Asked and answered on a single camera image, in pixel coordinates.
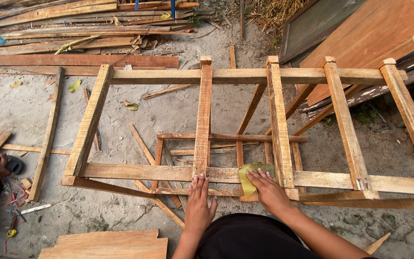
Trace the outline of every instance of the stacked lumber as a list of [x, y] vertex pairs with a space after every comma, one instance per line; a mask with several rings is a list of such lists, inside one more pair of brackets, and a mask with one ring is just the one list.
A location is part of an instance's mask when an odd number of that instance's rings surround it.
[[165, 259], [168, 238], [158, 235], [158, 229], [61, 235], [54, 247], [41, 251], [38, 259]]

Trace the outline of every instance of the green leaf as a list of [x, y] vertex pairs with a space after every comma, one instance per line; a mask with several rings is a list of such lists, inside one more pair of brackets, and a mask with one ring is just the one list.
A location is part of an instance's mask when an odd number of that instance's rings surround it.
[[129, 104], [129, 105], [127, 105], [127, 109], [132, 110], [132, 111], [136, 111], [136, 110], [138, 110], [138, 104], [136, 104], [136, 103]]
[[81, 85], [81, 80], [78, 78], [74, 84], [68, 87], [68, 91], [74, 93], [79, 88], [79, 85]]

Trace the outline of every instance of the yellow sandpaper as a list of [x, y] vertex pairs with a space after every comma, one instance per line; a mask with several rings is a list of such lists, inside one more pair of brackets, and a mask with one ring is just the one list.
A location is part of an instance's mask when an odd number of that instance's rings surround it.
[[276, 177], [276, 171], [274, 165], [262, 164], [260, 162], [245, 164], [239, 168], [239, 178], [241, 179], [242, 190], [244, 191], [245, 197], [249, 197], [256, 191], [256, 186], [247, 178], [247, 173], [250, 169], [253, 169], [258, 173], [258, 168], [261, 168], [263, 172], [269, 172], [271, 177]]

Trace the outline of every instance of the hand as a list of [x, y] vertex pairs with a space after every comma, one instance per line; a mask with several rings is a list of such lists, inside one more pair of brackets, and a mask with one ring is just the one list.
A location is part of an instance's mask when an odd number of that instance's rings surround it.
[[258, 199], [269, 213], [280, 218], [282, 214], [295, 208], [284, 189], [274, 182], [269, 172], [265, 174], [261, 168], [258, 168], [258, 173], [249, 170], [247, 178], [256, 186]]
[[184, 231], [193, 235], [193, 237], [201, 238], [204, 231], [212, 222], [217, 210], [217, 197], [212, 200], [210, 208], [207, 204], [208, 197], [208, 178], [204, 174], [194, 176], [193, 184], [189, 187], [189, 198], [186, 205], [186, 213], [184, 216]]

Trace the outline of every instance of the right hand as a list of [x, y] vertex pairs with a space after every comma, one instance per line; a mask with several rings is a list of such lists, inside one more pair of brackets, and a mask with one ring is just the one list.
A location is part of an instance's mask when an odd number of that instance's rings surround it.
[[274, 182], [269, 172], [264, 173], [258, 168], [256, 173], [251, 169], [247, 173], [247, 178], [256, 186], [258, 199], [269, 213], [278, 217], [295, 208], [284, 189]]

